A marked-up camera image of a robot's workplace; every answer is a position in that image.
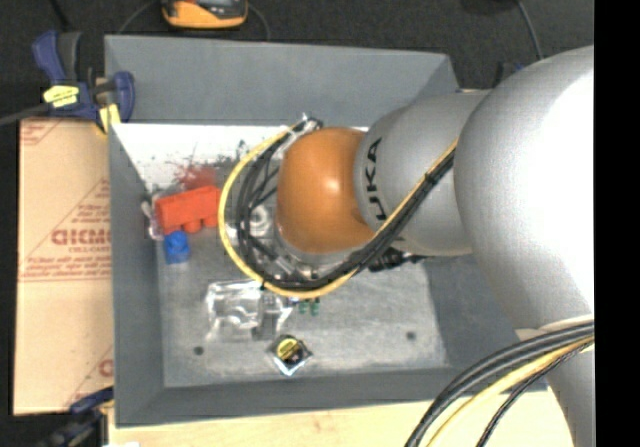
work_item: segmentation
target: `cable bundle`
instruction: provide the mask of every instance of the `cable bundle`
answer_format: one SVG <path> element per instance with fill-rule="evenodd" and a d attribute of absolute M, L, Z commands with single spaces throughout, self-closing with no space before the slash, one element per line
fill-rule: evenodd
<path fill-rule="evenodd" d="M 476 444 L 476 447 L 483 447 L 502 416 L 531 384 L 561 363 L 591 347 L 594 342 L 594 322 L 589 321 L 520 342 L 481 360 L 456 377 L 433 401 L 405 447 L 418 447 L 427 433 L 431 433 L 436 420 L 456 399 L 498 378 L 495 383 L 475 393 L 469 401 L 455 410 L 435 432 L 430 434 L 428 442 L 424 444 L 426 447 L 439 445 L 446 432 L 466 414 L 487 400 L 509 390 L 507 399 L 497 410 Z"/>

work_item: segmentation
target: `red stain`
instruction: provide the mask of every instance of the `red stain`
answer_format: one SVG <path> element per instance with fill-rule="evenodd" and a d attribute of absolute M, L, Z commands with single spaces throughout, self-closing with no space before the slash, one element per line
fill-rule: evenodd
<path fill-rule="evenodd" d="M 176 178 L 187 190 L 215 186 L 216 169 L 209 164 L 190 164 L 185 168 L 179 168 Z"/>

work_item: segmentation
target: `blue block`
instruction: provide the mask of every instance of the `blue block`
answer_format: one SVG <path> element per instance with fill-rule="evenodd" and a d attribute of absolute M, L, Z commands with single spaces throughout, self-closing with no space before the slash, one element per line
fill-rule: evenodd
<path fill-rule="evenodd" d="M 182 230 L 164 236 L 164 256 L 167 264 L 179 264 L 189 260 L 189 239 Z"/>

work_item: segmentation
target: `electrical wire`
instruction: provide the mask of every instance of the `electrical wire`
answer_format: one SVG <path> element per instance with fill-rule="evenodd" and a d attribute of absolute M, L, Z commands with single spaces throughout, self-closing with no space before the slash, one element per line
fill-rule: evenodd
<path fill-rule="evenodd" d="M 524 364 L 517 369 L 510 371 L 508 374 L 500 378 L 498 381 L 485 388 L 460 408 L 458 408 L 447 420 L 438 428 L 431 439 L 425 444 L 425 447 L 438 447 L 442 444 L 443 438 L 446 437 L 448 431 L 455 429 L 456 426 L 474 410 L 481 408 L 483 404 L 487 403 L 491 399 L 497 397 L 502 392 L 530 379 L 537 379 L 545 371 L 554 366 L 556 362 L 570 353 L 579 352 L 584 349 L 588 344 L 593 342 L 593 337 L 587 337 L 584 340 L 580 340 L 544 354 L 535 360 Z"/>
<path fill-rule="evenodd" d="M 143 4 L 142 6 L 140 6 L 140 8 L 138 8 L 135 12 L 133 12 L 129 16 L 129 18 L 122 23 L 122 25 L 120 26 L 118 31 L 116 31 L 116 33 L 117 34 L 122 34 L 124 32 L 124 30 L 129 26 L 129 24 L 131 24 L 135 19 L 138 18 L 138 16 L 140 16 L 143 12 L 148 10 L 151 6 L 153 6 L 154 4 L 158 4 L 158 2 L 159 2 L 159 0 L 151 0 L 151 1 Z"/>
<path fill-rule="evenodd" d="M 525 8 L 522 0 L 516 0 L 516 3 L 518 3 L 518 8 L 520 9 L 520 13 L 522 13 L 522 17 L 524 18 L 524 21 L 527 25 L 529 36 L 531 37 L 531 41 L 533 42 L 533 47 L 536 51 L 536 57 L 538 58 L 538 61 L 541 61 L 544 59 L 544 54 L 542 52 L 542 47 L 540 47 L 540 42 L 538 41 L 536 30 L 534 29 L 533 23 L 531 22 L 531 18 L 529 17 L 529 13 L 527 12 L 527 9 Z"/>
<path fill-rule="evenodd" d="M 262 26 L 264 27 L 264 39 L 266 42 L 271 40 L 271 29 L 269 28 L 269 23 L 267 22 L 267 19 L 265 18 L 265 16 L 262 14 L 262 12 L 260 12 L 260 10 L 258 10 L 258 8 L 256 8 L 253 4 L 248 3 L 249 5 L 249 9 L 255 13 L 256 17 L 258 17 L 260 19 L 260 22 L 262 22 Z"/>
<path fill-rule="evenodd" d="M 480 360 L 454 378 L 434 399 L 413 430 L 405 447 L 418 447 L 428 429 L 449 406 L 479 385 L 513 370 L 514 367 L 530 362 L 533 358 L 573 342 L 582 341 L 592 335 L 594 335 L 594 322 L 588 321 L 518 342 Z"/>
<path fill-rule="evenodd" d="M 500 422 L 500 420 L 502 419 L 504 414 L 509 410 L 509 408 L 511 408 L 511 406 L 513 406 L 513 404 L 516 402 L 516 400 L 533 383 L 538 381 L 543 376 L 546 376 L 553 369 L 555 369 L 556 367 L 558 367 L 562 363 L 570 360 L 571 358 L 576 356 L 578 353 L 583 352 L 586 347 L 589 347 L 589 344 L 587 346 L 584 346 L 584 347 L 580 346 L 579 348 L 576 348 L 576 349 L 570 351 L 569 353 L 558 357 L 553 363 L 549 364 L 545 369 L 541 370 L 535 376 L 523 381 L 519 385 L 517 385 L 514 388 L 512 388 L 511 389 L 511 393 L 509 394 L 509 397 L 500 405 L 500 408 L 498 408 L 498 411 L 491 418 L 491 421 L 489 422 L 489 424 L 487 424 L 485 430 L 482 433 L 482 436 L 480 437 L 480 439 L 478 440 L 478 443 L 476 444 L 476 447 L 485 447 L 486 446 L 487 442 L 489 441 L 489 438 L 491 437 L 491 435 L 493 434 L 496 426 L 498 425 L 498 422 Z"/>
<path fill-rule="evenodd" d="M 260 282 L 264 288 L 267 288 L 277 294 L 300 299 L 312 299 L 335 290 L 352 276 L 365 269 L 372 260 L 379 257 L 389 248 L 397 235 L 413 216 L 422 201 L 426 198 L 427 194 L 437 184 L 440 178 L 452 167 L 453 154 L 457 145 L 457 140 L 447 148 L 447 150 L 433 163 L 429 170 L 425 172 L 422 178 L 418 180 L 413 189 L 404 198 L 404 200 L 398 204 L 374 234 L 372 240 L 369 241 L 364 248 L 353 252 L 346 261 L 329 271 L 328 274 L 318 276 L 311 280 L 296 279 L 295 281 L 291 281 L 287 279 L 277 279 L 274 275 L 267 273 L 264 268 L 257 263 L 252 252 L 249 233 L 249 220 L 251 217 L 252 205 L 247 197 L 255 196 L 255 193 L 252 193 L 250 190 L 255 185 L 258 175 L 264 170 L 265 165 L 269 163 L 275 152 L 292 133 L 300 131 L 305 123 L 306 121 L 303 121 L 290 127 L 286 131 L 265 140 L 254 149 L 250 150 L 238 162 L 238 164 L 236 164 L 222 189 L 220 207 L 218 210 L 218 225 L 220 229 L 220 237 L 225 250 L 236 266 L 245 275 Z M 236 205 L 235 227 L 238 239 L 238 249 L 240 251 L 239 254 L 231 245 L 226 231 L 226 203 L 235 180 L 251 162 L 254 162 L 253 167 L 245 176 Z"/>

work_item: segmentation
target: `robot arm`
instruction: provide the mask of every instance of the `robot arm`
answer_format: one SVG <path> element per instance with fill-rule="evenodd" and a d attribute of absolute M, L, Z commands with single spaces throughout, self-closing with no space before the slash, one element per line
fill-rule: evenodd
<path fill-rule="evenodd" d="M 366 134 L 304 133 L 282 156 L 270 254 L 243 233 L 259 194 L 240 190 L 249 207 L 236 223 L 245 269 L 274 292 L 304 298 L 344 284 L 373 244 L 424 256 L 473 253 L 514 328 L 593 316 L 593 67 L 588 47 L 492 91 L 422 99 Z M 270 157 L 288 136 L 267 143 Z M 452 166 L 429 166 L 453 147 Z M 268 160 L 263 152 L 256 163 L 265 175 Z M 426 199 L 386 243 L 421 179 Z M 258 267 L 256 250 L 275 272 Z M 578 447 L 595 441 L 593 363 L 592 351 L 549 376 Z"/>

